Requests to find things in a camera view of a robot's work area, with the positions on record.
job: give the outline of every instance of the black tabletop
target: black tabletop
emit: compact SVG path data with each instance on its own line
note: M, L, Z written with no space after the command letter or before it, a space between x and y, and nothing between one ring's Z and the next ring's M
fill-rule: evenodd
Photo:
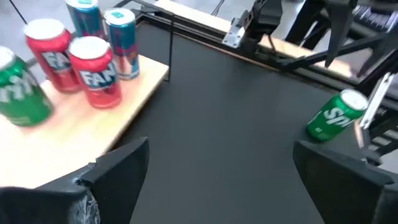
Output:
M141 54L167 63L169 36L144 24ZM292 146L333 94L183 37L163 82L116 147L149 136L131 223L323 223ZM324 147L360 158L352 128Z

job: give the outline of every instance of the green soda can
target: green soda can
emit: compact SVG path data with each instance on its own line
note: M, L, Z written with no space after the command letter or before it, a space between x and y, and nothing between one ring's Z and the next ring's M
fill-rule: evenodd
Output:
M0 113L12 124L34 126L52 112L51 102L25 62L0 46Z
M318 141L327 141L362 117L368 99L356 90L343 90L332 97L307 123L307 133Z

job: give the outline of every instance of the wooden board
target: wooden board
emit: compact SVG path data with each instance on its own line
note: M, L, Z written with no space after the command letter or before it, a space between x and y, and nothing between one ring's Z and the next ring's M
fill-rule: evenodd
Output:
M231 22L226 21L222 18L212 16L210 14L207 14L205 12L201 12L195 9L192 9L188 6L184 6L182 4L172 2L169 0L158 0L155 3L156 6L161 7L165 10L168 10L172 13L175 13L176 15L185 17L187 19L199 22L203 25L206 25L208 27L212 27L214 29L221 30L223 32L228 32L229 28L231 27ZM283 40L280 40L275 37L271 37L272 41L275 45L276 51L289 55L290 57L298 58L301 56L308 56L314 54L311 50L302 48L300 46L285 42ZM263 47L266 47L268 49L271 49L271 44L269 43L269 40L266 35L263 36L261 41L259 42L260 45ZM329 71L332 71L336 75L341 75L344 77L355 77L352 72L351 72L351 67L345 62L342 62L340 60L334 60L333 63L329 66L329 68L325 68L324 66L325 62L318 62L316 63L316 66L324 69L329 69Z
M0 187L38 187L110 150L169 69L141 55L139 62L140 75L121 81L123 100L115 108L93 108L82 91L62 94L46 81L40 86L55 105L51 118L19 128L0 116Z

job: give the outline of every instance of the aluminum can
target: aluminum can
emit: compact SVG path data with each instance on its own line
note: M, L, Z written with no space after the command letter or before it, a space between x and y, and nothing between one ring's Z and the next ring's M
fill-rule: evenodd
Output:
M136 78L139 74L139 62L134 13L124 8L112 8L104 12L104 18L119 78Z
M110 108L121 102L118 74L112 62L110 44L99 37L75 38L69 46L70 61L87 96L96 108Z
M25 29L26 42L55 89L73 93L80 84L70 64L67 49L72 35L55 19L36 19Z
M0 114L12 124L35 126L53 113L53 106L25 62L0 46Z
M78 37L105 38L98 0L66 0L65 2Z
M308 122L307 133L318 141L327 141L362 117L368 99L356 90L343 90L333 96Z

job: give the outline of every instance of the blue soda can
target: blue soda can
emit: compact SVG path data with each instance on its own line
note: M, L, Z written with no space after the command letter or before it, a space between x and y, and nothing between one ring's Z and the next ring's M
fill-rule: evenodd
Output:
M112 8L105 10L104 18L119 78L123 80L136 78L139 74L136 16L128 9Z
M79 37L105 38L98 0L66 0L65 2Z

